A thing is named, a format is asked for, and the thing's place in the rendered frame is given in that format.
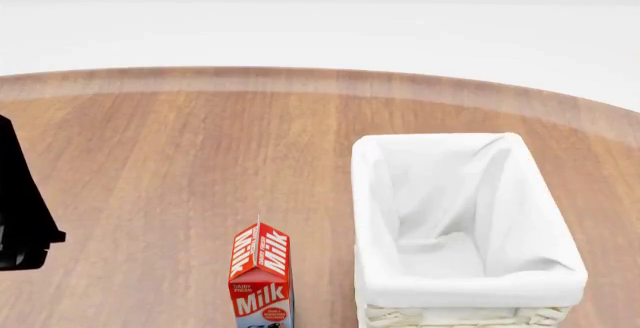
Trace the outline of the red and white milk carton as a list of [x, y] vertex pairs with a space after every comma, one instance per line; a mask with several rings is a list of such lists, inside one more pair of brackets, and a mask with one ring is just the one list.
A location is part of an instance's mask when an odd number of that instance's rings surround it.
[[260, 221], [236, 234], [228, 288], [236, 328], [294, 328], [289, 235]]

